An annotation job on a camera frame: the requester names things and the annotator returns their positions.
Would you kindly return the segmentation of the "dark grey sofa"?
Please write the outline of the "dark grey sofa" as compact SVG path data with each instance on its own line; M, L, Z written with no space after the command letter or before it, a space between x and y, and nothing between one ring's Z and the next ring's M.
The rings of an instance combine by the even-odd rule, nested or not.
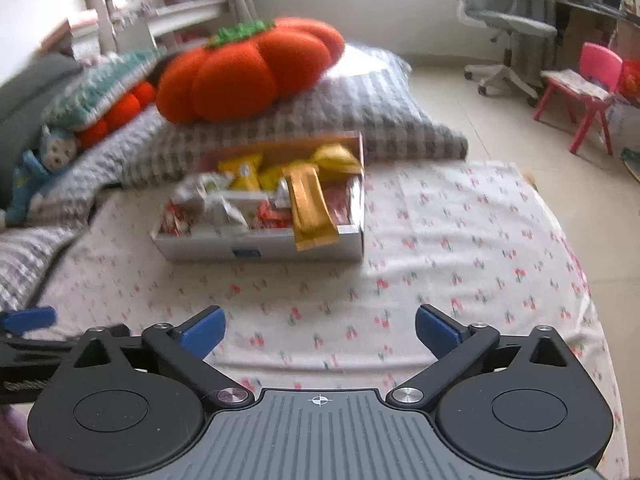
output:
M1 208L12 200L13 169L25 150L39 144L44 109L82 72L61 53L46 54L1 86Z

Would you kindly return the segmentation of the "red hawthorn snack packet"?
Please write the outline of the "red hawthorn snack packet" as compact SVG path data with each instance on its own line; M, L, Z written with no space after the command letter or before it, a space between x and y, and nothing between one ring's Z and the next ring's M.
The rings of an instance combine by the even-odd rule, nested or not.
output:
M160 234L183 236L191 232L191 217L183 206L171 200L165 205L160 218Z

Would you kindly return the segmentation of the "small yellow snack packet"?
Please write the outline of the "small yellow snack packet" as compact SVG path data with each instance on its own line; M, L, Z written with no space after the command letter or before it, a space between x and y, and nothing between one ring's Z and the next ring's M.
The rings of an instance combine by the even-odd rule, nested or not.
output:
M305 162L294 160L283 165L273 165L262 170L258 176L258 183L263 191L273 192L278 188L279 182L285 178L295 166L303 165Z

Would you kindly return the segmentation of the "pink kids chair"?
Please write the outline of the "pink kids chair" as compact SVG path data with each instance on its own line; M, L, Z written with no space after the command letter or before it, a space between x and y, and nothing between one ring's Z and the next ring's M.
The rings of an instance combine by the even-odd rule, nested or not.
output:
M613 155L606 112L614 102L623 68L624 61L617 53L600 44L585 42L580 50L577 72L568 68L541 72L546 86L535 107L534 121L538 122L551 97L559 93L570 121L577 126L568 150L577 153L592 123L597 120L606 152Z

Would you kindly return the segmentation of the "pink cardboard box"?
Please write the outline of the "pink cardboard box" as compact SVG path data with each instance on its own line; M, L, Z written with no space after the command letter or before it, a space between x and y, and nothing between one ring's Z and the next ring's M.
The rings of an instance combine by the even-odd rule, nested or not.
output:
M169 261L358 261L363 170L356 132L215 148L169 195L151 238Z

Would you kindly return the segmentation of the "orange plush ball cushion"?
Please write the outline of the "orange plush ball cushion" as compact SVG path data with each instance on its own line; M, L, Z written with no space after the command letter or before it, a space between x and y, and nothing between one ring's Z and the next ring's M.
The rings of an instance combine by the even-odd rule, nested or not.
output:
M87 151L117 129L128 125L155 101L156 89L142 81L118 100L93 126L75 133L79 148Z

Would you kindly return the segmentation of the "green snowflake cushion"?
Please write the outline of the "green snowflake cushion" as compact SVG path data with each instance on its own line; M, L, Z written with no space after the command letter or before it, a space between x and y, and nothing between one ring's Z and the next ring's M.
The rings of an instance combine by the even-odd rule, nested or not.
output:
M46 107L43 123L70 131L92 127L144 81L165 54L165 49L134 50L114 54L107 61L86 68Z

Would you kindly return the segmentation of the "large yellow snack packet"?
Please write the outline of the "large yellow snack packet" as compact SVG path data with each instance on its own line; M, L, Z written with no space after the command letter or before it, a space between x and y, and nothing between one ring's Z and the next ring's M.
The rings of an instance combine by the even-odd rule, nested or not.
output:
M319 169L334 174L362 173L360 160L342 144L323 144L314 151L310 160Z

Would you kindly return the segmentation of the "yellow cola candy packet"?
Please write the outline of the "yellow cola candy packet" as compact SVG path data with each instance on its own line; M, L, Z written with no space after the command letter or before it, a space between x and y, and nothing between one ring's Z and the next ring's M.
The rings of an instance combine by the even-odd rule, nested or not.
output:
M218 171L232 174L232 190L260 191L258 169L261 164L262 154L249 154L218 162Z

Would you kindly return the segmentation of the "grey office chair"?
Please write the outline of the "grey office chair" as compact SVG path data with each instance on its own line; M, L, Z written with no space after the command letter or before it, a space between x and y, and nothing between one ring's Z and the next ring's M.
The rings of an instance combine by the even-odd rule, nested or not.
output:
M502 62L494 65L467 65L463 69L464 78L480 78L477 83L480 96L488 96L489 87L496 88L499 82L507 82L526 95L529 105L536 106L539 99L538 91L512 67L513 35L551 40L556 36L556 29L544 22L516 15L516 0L457 0L457 3L457 16L461 23L493 29L495 33L490 38L493 44L501 36L506 36Z

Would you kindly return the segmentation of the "pink rice cracker bar packet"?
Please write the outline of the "pink rice cracker bar packet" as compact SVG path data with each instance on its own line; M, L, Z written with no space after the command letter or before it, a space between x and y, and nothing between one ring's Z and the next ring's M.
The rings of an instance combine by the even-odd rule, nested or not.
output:
M337 226L358 226L362 217L361 179L353 177L343 182L328 184L323 197L332 221Z

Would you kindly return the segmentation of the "white nut snack packet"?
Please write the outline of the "white nut snack packet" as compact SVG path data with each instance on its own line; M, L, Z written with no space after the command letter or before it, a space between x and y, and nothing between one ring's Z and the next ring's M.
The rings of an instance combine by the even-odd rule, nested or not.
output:
M248 223L231 203L230 172L203 172L185 177L174 189L170 202L186 216L190 229L245 232Z

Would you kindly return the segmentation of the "orange and silver snack packet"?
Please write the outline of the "orange and silver snack packet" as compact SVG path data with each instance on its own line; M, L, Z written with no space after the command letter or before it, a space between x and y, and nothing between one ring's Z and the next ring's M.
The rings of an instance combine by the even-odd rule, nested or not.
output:
M291 199L290 190L288 189L288 181L285 178L280 178L271 197L272 206L276 209L290 209Z

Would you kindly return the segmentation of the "golden brown snack bar packet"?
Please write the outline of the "golden brown snack bar packet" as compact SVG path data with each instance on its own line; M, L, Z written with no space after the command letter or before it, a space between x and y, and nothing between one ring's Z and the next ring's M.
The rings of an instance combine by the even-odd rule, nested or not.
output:
M293 231L299 252L336 243L340 236L333 222L314 165L296 165L283 171L292 209Z

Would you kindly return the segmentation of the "small red snack packet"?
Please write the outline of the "small red snack packet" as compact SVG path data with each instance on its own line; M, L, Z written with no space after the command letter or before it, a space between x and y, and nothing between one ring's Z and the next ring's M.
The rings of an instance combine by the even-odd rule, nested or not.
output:
M263 200L256 208L253 228L260 230L288 229L293 225L292 211L276 209L270 200Z

